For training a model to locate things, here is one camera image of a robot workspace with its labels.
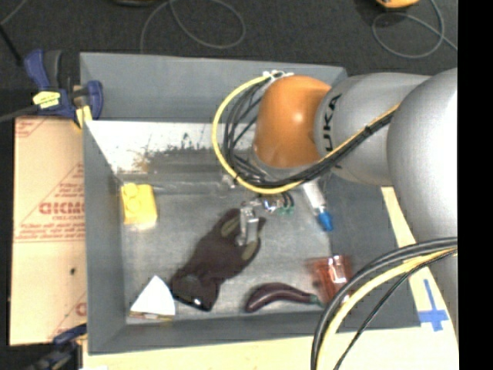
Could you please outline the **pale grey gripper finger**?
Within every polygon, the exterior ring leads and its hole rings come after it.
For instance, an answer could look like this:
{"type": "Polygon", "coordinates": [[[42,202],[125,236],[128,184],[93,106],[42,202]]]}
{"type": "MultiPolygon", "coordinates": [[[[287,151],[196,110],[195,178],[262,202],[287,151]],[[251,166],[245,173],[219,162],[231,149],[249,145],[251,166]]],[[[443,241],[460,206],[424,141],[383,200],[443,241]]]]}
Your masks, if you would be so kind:
{"type": "Polygon", "coordinates": [[[249,220],[249,208],[242,207],[240,209],[240,235],[238,237],[238,244],[243,246],[247,242],[247,226],[249,220]]]}
{"type": "Polygon", "coordinates": [[[248,217],[246,221],[246,243],[250,244],[257,240],[257,231],[259,227],[258,217],[248,217]]]}

